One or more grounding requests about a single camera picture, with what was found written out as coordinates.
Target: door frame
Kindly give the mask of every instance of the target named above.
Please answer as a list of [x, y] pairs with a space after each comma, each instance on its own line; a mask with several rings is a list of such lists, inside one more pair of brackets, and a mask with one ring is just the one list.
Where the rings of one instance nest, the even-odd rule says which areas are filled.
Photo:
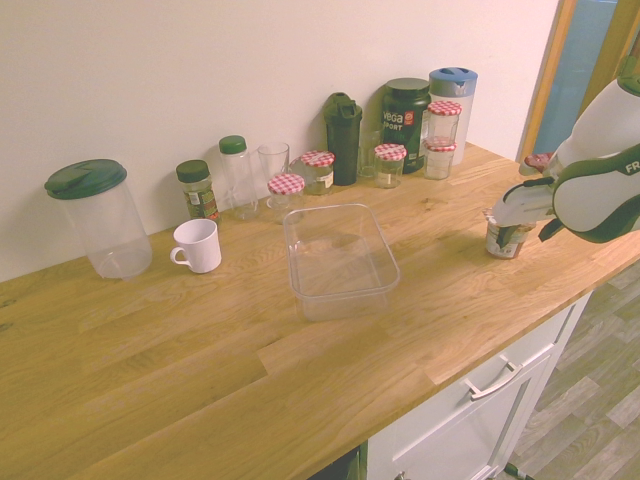
[[[527, 114], [520, 147], [518, 148], [516, 160], [520, 163], [527, 155], [533, 153], [577, 3], [578, 0], [558, 1], [558, 8], [556, 9], [549, 41], [542, 60], [542, 67], [540, 68], [533, 99]], [[605, 40], [600, 49], [598, 60], [589, 80], [589, 85], [580, 107], [580, 113], [615, 78], [616, 68], [622, 57], [629, 51], [639, 24], [640, 0], [618, 0]]]

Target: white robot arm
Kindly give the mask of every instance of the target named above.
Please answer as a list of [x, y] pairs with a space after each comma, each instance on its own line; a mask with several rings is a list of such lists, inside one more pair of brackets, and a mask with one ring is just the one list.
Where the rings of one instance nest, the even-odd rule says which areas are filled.
[[[510, 188], [496, 202], [501, 227], [553, 219], [591, 242], [640, 229], [640, 35], [620, 74], [587, 107], [553, 154], [543, 177]], [[523, 174], [533, 170], [526, 165]], [[548, 238], [548, 233], [541, 238]]]

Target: doorway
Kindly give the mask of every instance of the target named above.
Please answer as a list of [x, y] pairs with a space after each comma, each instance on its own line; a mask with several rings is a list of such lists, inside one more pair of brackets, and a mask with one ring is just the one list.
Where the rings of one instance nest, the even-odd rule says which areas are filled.
[[560, 0], [518, 160], [553, 152], [616, 76], [640, 22], [640, 0]]

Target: laminate floor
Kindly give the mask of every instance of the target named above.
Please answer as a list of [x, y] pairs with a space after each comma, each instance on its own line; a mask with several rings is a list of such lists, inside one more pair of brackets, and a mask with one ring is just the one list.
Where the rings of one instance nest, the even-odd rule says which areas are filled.
[[509, 461], [535, 480], [640, 480], [640, 262], [591, 296]]

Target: white mug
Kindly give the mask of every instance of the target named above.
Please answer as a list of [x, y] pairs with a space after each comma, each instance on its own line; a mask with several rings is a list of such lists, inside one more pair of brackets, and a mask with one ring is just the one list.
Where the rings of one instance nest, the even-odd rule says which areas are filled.
[[[189, 220], [176, 228], [173, 239], [178, 244], [169, 255], [173, 263], [187, 265], [195, 273], [207, 273], [220, 265], [222, 255], [218, 241], [218, 225], [213, 220]], [[182, 252], [185, 260], [176, 258], [179, 252]]]

